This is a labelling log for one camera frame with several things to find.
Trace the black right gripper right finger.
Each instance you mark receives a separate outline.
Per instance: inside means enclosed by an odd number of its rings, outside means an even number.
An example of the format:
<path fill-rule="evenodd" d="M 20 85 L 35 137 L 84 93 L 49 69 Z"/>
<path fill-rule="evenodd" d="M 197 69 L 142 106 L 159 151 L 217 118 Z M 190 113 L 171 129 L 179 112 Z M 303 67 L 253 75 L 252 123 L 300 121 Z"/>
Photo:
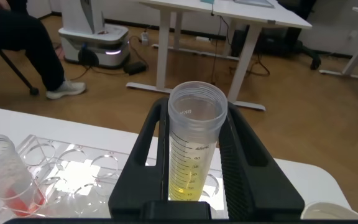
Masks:
<path fill-rule="evenodd" d="M 305 202 L 232 103 L 219 133 L 231 220 L 299 220 Z"/>

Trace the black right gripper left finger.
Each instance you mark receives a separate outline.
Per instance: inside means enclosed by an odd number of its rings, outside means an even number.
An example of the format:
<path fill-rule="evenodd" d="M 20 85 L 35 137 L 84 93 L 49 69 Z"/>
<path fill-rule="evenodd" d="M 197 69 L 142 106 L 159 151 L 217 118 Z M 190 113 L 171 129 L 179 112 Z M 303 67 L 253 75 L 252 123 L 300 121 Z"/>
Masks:
<path fill-rule="evenodd" d="M 121 175 L 109 197 L 113 218 L 139 218 L 149 202 L 168 200 L 169 116 L 168 99 L 161 98 L 151 107 Z M 157 158 L 146 166 L 155 127 L 158 126 Z"/>

